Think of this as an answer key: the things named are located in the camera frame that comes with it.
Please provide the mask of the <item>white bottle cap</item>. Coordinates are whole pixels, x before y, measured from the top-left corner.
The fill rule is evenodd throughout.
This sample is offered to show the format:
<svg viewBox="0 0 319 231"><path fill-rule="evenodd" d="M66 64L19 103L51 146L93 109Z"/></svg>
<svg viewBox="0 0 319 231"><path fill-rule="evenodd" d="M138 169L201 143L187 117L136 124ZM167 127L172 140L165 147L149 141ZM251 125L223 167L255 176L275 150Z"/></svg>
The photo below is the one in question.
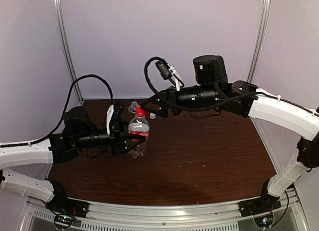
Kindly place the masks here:
<svg viewBox="0 0 319 231"><path fill-rule="evenodd" d="M152 120L156 119L156 114L150 113L150 119L152 119Z"/></svg>

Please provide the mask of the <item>red cola bottle cap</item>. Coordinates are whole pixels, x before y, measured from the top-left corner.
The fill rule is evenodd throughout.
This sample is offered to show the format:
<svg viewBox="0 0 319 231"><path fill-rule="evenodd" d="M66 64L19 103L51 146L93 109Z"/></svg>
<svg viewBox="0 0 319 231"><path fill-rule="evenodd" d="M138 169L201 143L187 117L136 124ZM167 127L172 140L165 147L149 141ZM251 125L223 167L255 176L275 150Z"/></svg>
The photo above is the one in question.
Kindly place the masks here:
<svg viewBox="0 0 319 231"><path fill-rule="evenodd" d="M138 105L135 109L135 115L137 117L145 117L147 115L147 112L143 110L140 105Z"/></svg>

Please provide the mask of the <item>small cola bottle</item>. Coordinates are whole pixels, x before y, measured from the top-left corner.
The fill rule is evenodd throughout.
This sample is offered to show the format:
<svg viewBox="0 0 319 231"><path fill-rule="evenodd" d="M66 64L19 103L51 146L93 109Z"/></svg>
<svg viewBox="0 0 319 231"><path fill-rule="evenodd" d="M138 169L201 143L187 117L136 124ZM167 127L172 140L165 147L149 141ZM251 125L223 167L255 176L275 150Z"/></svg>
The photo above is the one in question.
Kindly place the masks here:
<svg viewBox="0 0 319 231"><path fill-rule="evenodd" d="M137 117L135 116L130 122L128 126L129 133L131 134L139 134L146 136L146 148L149 140L150 133L150 125L145 117ZM144 154L131 154L133 158L137 158L138 156L143 156Z"/></svg>

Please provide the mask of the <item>large clear plastic bottle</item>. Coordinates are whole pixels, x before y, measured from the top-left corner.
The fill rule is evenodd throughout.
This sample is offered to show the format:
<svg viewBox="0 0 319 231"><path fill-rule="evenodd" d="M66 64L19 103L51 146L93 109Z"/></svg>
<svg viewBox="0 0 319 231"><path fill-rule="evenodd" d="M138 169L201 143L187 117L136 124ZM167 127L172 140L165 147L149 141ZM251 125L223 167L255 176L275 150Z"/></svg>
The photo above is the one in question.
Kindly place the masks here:
<svg viewBox="0 0 319 231"><path fill-rule="evenodd" d="M130 117L134 117L135 116L135 111L136 111L136 107L138 106L137 101L132 101L130 106L128 107L128 115Z"/></svg>

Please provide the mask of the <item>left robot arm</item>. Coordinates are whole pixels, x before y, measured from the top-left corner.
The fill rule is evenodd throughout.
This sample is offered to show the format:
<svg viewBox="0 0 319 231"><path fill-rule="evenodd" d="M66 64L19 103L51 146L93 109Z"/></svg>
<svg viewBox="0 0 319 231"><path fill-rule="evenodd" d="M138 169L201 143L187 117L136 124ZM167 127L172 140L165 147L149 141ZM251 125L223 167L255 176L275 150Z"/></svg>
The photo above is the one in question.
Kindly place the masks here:
<svg viewBox="0 0 319 231"><path fill-rule="evenodd" d="M0 188L45 202L48 208L67 213L73 208L63 185L14 174L13 166L30 164L63 164L79 156L79 152L110 147L114 155L126 154L147 140L146 135L126 132L128 123L121 120L123 106L111 105L106 126L98 128L85 107L77 106L64 113L62 133L51 134L38 141L2 143L0 145Z"/></svg>

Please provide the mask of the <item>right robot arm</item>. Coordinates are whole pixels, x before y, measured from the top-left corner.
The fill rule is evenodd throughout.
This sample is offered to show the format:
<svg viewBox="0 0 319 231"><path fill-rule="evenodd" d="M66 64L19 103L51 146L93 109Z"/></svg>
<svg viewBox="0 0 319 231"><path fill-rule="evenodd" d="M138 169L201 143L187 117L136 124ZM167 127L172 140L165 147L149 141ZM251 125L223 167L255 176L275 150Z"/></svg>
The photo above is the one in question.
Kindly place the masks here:
<svg viewBox="0 0 319 231"><path fill-rule="evenodd" d="M185 87L175 68L163 58L153 57L165 80L175 78L175 86L158 91L150 77L146 82L153 96L142 103L143 110L166 118L182 111L227 111L241 117L265 120L300 135L298 155L267 180L258 198L239 203L243 214L267 212L276 207L280 196L307 170L319 165L319 112L305 108L280 95L273 95L246 82L228 82L224 60L219 55L202 55L193 60L197 85Z"/></svg>

